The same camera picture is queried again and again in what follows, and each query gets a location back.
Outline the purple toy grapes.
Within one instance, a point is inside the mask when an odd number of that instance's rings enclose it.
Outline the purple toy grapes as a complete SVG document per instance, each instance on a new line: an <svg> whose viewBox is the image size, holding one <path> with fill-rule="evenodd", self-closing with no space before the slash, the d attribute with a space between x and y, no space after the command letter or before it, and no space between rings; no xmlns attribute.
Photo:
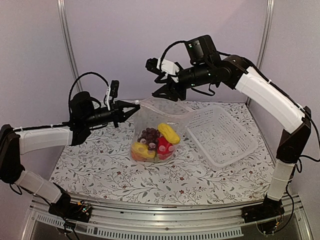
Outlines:
<svg viewBox="0 0 320 240"><path fill-rule="evenodd" d="M141 144L147 145L149 150L156 150L158 146L158 138L160 138L161 133L153 128L147 127L142 131L141 135L137 139L137 141Z"/></svg>

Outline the clear zip top bag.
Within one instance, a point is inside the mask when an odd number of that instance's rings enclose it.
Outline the clear zip top bag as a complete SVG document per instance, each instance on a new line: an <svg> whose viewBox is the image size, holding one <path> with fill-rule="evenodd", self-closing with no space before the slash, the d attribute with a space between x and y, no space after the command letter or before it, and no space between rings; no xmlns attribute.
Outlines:
<svg viewBox="0 0 320 240"><path fill-rule="evenodd" d="M158 130L158 125L165 123L173 128L179 135L180 142L173 144L175 151L167 160L159 160L157 157L157 148L154 158L147 158L145 162L166 162L174 157L174 154L182 142L183 134L187 128L188 123L193 117L192 110L181 101L174 102L162 98L149 97L144 100L136 100L134 103L140 105L140 110L133 115L134 135L132 143L138 142L138 138L142 131L146 128L155 128Z"/></svg>

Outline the orange toy pumpkin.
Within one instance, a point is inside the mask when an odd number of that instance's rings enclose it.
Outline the orange toy pumpkin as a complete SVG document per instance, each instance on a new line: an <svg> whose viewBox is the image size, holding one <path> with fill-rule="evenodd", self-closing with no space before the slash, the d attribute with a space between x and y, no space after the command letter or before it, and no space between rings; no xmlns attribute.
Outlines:
<svg viewBox="0 0 320 240"><path fill-rule="evenodd" d="M147 158L134 151L131 151L131 158L137 162L146 162L148 160Z"/></svg>

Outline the red toy bell pepper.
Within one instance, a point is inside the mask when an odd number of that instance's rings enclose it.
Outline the red toy bell pepper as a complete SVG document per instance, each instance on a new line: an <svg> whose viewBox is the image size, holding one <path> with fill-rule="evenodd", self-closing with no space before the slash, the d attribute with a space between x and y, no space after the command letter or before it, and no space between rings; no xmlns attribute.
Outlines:
<svg viewBox="0 0 320 240"><path fill-rule="evenodd" d="M171 157L173 152L175 151L175 147L173 144L168 142L164 136L157 138L157 157L159 160L167 160Z"/></svg>

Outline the white plastic basket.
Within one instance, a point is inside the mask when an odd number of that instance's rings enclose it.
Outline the white plastic basket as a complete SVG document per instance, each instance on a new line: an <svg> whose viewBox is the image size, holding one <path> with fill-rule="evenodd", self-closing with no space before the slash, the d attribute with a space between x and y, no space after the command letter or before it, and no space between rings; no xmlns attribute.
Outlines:
<svg viewBox="0 0 320 240"><path fill-rule="evenodd" d="M258 147L256 138L217 105L194 110L187 133L214 170L234 164Z"/></svg>

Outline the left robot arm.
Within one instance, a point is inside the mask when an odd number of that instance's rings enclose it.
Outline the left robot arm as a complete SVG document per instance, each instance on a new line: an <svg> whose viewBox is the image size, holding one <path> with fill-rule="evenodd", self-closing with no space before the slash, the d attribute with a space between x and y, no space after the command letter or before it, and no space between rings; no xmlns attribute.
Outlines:
<svg viewBox="0 0 320 240"><path fill-rule="evenodd" d="M70 195L58 185L26 170L21 155L52 147L78 146L83 144L92 131L112 123L118 127L139 109L140 105L121 100L106 106L94 107L97 99L87 91L77 93L68 102L69 121L58 125L13 128L5 124L0 129L0 179L37 195L63 216L74 213Z"/></svg>

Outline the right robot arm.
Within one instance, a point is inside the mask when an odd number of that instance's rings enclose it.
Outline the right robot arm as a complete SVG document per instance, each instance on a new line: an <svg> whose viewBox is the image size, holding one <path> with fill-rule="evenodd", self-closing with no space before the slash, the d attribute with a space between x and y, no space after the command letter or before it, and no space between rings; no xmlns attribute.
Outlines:
<svg viewBox="0 0 320 240"><path fill-rule="evenodd" d="M178 44L184 44L191 67L182 68L177 62L165 60L167 52ZM152 96L176 102L186 99L188 89L224 84L254 100L282 125L271 183L264 203L258 208L262 218L269 218L278 210L278 203L310 138L311 110L296 103L247 58L227 53L225 58L221 56L209 35L170 44L160 58L146 61L146 69L158 76L155 83L162 85Z"/></svg>

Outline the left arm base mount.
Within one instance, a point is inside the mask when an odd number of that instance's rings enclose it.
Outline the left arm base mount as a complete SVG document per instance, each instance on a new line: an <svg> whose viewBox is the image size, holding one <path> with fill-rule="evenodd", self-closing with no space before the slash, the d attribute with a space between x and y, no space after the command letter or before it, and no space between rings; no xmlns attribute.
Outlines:
<svg viewBox="0 0 320 240"><path fill-rule="evenodd" d="M48 212L62 219L75 220L88 223L92 214L92 205L81 200L71 202L71 196L60 186L54 184L60 190L61 196L56 203L51 203Z"/></svg>

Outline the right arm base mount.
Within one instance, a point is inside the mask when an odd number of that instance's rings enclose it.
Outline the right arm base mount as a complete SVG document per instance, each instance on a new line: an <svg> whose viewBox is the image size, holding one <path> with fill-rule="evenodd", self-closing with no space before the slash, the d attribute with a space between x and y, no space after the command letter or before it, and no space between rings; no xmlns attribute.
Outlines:
<svg viewBox="0 0 320 240"><path fill-rule="evenodd" d="M267 196L262 203L245 206L241 209L241 217L245 223L275 218L285 213L281 200L272 200Z"/></svg>

